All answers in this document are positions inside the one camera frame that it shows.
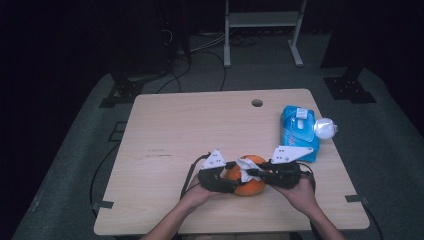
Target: hole in table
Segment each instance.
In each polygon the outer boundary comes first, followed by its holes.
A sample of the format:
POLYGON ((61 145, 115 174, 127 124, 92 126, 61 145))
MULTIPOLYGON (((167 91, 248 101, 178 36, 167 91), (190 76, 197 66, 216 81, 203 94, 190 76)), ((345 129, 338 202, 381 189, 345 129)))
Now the hole in table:
POLYGON ((252 105, 254 107, 262 107, 262 105, 264 105, 264 103, 260 99, 253 99, 252 100, 252 105))

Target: dark background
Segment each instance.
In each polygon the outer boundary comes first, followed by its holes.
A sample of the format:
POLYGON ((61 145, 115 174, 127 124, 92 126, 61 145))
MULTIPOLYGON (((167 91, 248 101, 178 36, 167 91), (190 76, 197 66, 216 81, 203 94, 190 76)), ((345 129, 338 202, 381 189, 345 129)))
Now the dark background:
MULTIPOLYGON (((109 72, 111 57, 141 72, 157 71, 172 58, 172 47, 159 47, 161 29, 223 30, 224 1, 178 6, 176 0, 0 2, 1 239, 13 235, 80 107, 109 72)), ((231 6, 283 10, 296 3, 234 0, 231 6)), ((366 53, 364 66, 383 79, 424 133, 423 17, 422 1, 309 0, 302 32, 333 31, 325 68, 346 67, 358 52, 366 53)))

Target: light wood tabletop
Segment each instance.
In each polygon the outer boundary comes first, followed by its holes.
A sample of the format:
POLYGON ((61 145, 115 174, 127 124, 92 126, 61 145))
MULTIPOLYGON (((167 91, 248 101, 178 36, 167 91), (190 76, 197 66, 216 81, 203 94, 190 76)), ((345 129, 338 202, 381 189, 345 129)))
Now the light wood tabletop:
MULTIPOLYGON (((311 109, 321 118, 307 89, 138 96, 103 198, 113 206, 100 208, 94 231, 147 233, 178 202, 190 165, 214 149, 227 162, 248 154, 271 158, 280 144, 280 118, 287 105, 311 109), (253 106, 253 100, 263 105, 253 106)), ((317 161, 308 165, 317 182, 318 203, 336 227, 367 228, 361 203, 346 200, 357 193, 333 140, 321 140, 317 161)), ((226 194, 209 200, 186 219, 179 233, 302 230, 310 230, 308 219, 267 186, 251 197, 226 194)))

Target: orange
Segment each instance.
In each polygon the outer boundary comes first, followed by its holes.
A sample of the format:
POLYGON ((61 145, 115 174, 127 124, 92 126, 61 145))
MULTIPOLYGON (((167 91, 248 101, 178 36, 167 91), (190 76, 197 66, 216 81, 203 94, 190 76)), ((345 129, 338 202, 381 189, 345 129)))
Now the orange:
MULTIPOLYGON (((263 158, 256 155, 246 155, 241 157, 241 159, 245 158, 248 158, 254 163, 258 164, 266 162, 263 158)), ((235 165, 232 169, 227 170, 223 178, 237 181, 239 178, 241 178, 240 167, 238 165, 235 165)), ((264 181, 256 181, 255 179, 252 179, 244 185, 239 185, 234 191, 234 194, 244 197, 252 196, 262 192, 265 186, 266 184, 264 181)))

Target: hand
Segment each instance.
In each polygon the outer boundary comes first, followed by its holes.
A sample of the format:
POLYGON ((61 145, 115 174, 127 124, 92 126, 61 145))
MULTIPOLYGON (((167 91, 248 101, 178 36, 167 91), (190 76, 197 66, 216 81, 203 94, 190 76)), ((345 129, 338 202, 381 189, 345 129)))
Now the hand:
POLYGON ((319 209, 312 184, 308 176, 304 174, 301 175, 299 183, 292 189, 272 187, 283 194, 296 210, 307 216, 313 210, 319 209))
POLYGON ((184 194, 184 197, 180 202, 188 204, 190 208, 195 210, 197 207, 205 204, 210 198, 218 195, 223 195, 225 193, 220 192, 211 192, 200 185, 199 178, 196 174, 190 182, 190 185, 187 188, 187 192, 184 194))

